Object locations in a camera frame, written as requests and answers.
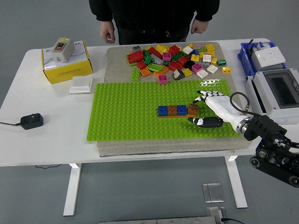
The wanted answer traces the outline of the person's left hand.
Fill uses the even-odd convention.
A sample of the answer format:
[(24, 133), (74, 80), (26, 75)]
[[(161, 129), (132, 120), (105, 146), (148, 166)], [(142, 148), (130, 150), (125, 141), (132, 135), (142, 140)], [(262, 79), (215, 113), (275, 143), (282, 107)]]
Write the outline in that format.
[(199, 21), (197, 19), (194, 19), (191, 25), (191, 34), (202, 34), (206, 31), (208, 24), (208, 21)]

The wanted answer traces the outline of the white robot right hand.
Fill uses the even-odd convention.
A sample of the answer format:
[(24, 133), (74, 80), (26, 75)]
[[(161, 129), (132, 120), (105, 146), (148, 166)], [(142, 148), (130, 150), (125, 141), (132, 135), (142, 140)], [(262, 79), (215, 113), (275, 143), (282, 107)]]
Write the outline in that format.
[(206, 105), (214, 111), (217, 115), (216, 117), (206, 117), (206, 118), (192, 118), (189, 117), (188, 120), (202, 128), (214, 128), (221, 127), (224, 122), (231, 124), (233, 129), (239, 133), (243, 134), (242, 128), (245, 124), (251, 121), (251, 117), (243, 115), (240, 112), (240, 107), (234, 108), (230, 103), (230, 97), (222, 94), (218, 91), (197, 91), (200, 94), (193, 103), (203, 101)]

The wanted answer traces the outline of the person's right hand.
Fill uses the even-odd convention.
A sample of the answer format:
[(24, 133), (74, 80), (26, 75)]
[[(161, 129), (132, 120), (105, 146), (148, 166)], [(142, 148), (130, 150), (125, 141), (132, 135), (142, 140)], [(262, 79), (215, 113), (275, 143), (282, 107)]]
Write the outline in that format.
[(112, 21), (101, 22), (100, 35), (105, 43), (115, 43), (114, 24)]

